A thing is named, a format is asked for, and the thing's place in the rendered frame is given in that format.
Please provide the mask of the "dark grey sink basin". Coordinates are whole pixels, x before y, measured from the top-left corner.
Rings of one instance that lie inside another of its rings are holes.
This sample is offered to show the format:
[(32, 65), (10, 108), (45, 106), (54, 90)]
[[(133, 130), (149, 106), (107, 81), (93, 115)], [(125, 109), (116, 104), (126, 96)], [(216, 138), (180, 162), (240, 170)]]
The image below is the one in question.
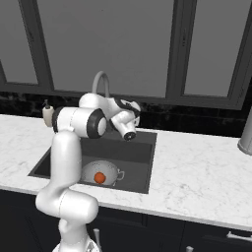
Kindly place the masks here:
[(114, 185), (102, 185), (86, 182), (80, 184), (117, 189), (142, 194), (149, 193), (153, 160), (157, 142), (157, 133), (138, 131), (135, 139), (125, 141), (116, 131), (105, 133), (100, 139), (81, 138), (82, 162), (106, 160), (124, 171), (124, 178)]

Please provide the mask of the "white colander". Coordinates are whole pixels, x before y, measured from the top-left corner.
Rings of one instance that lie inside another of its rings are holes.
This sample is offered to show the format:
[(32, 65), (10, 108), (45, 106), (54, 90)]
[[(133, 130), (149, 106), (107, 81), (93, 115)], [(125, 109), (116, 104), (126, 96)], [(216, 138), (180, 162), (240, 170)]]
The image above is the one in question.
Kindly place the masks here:
[[(102, 172), (106, 179), (103, 183), (95, 182), (95, 174)], [(125, 172), (120, 170), (115, 164), (107, 160), (96, 160), (86, 164), (82, 171), (82, 180), (84, 182), (97, 185), (114, 186), (117, 181), (123, 180)]]

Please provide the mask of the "grey curved sink faucet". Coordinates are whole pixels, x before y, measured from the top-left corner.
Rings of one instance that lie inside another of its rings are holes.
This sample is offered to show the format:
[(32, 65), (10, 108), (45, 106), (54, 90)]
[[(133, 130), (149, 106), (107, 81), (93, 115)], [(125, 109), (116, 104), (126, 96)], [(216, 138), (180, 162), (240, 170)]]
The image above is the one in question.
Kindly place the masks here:
[(99, 71), (94, 76), (94, 81), (93, 81), (93, 85), (92, 85), (92, 92), (94, 94), (97, 93), (98, 84), (99, 84), (100, 80), (103, 80), (103, 86), (104, 86), (104, 94), (105, 94), (105, 96), (106, 97), (110, 97), (108, 76), (103, 71)]

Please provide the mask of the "orange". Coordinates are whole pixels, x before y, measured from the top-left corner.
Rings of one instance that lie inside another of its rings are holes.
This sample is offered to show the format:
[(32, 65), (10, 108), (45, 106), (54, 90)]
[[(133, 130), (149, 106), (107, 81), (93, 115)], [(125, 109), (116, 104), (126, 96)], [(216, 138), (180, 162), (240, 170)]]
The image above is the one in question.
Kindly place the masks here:
[(102, 172), (97, 172), (94, 176), (94, 181), (98, 184), (101, 184), (105, 181), (106, 177)]

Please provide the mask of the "dark grey framed window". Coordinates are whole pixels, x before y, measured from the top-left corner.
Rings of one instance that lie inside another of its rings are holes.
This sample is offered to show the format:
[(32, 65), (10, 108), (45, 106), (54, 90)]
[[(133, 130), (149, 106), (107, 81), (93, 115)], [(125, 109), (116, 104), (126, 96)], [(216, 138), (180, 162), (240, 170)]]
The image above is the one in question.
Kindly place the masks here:
[(238, 110), (251, 55), (252, 0), (0, 0), (0, 92)]

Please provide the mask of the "white soap dispenser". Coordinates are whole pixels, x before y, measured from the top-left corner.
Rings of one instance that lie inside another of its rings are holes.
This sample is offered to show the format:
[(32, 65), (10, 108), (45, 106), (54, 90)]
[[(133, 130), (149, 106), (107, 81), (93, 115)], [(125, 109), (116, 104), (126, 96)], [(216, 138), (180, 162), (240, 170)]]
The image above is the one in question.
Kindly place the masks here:
[(43, 103), (42, 116), (44, 123), (47, 127), (52, 126), (52, 115), (54, 112), (54, 108), (48, 104), (48, 100), (46, 99)]

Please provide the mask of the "grey cylindrical container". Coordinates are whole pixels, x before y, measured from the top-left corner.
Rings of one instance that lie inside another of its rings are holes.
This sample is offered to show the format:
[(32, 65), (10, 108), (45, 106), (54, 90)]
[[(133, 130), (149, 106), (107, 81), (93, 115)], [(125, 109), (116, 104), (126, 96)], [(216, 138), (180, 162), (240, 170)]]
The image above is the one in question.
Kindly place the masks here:
[(250, 112), (237, 147), (245, 154), (252, 156), (252, 107), (250, 108)]

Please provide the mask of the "dark cupboard door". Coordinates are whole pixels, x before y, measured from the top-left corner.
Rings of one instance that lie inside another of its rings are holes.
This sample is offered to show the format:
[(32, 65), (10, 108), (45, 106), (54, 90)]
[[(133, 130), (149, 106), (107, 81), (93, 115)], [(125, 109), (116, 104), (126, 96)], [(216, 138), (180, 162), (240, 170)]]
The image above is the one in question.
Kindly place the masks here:
[(181, 239), (148, 231), (140, 227), (108, 221), (93, 221), (89, 224), (91, 237), (99, 230), (102, 252), (179, 252)]
[(35, 195), (0, 189), (0, 252), (52, 252), (58, 219), (35, 207)]

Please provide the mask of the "dark drawer front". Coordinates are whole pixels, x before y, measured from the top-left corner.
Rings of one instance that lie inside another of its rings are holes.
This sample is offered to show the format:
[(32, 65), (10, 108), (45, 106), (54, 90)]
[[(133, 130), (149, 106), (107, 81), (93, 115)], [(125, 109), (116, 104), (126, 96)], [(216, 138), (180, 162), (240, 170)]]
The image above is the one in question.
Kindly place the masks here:
[(229, 231), (240, 236), (252, 235), (252, 231), (188, 221), (185, 223), (180, 252), (186, 252), (187, 246), (193, 247), (193, 252), (252, 252), (251, 242), (227, 238)]

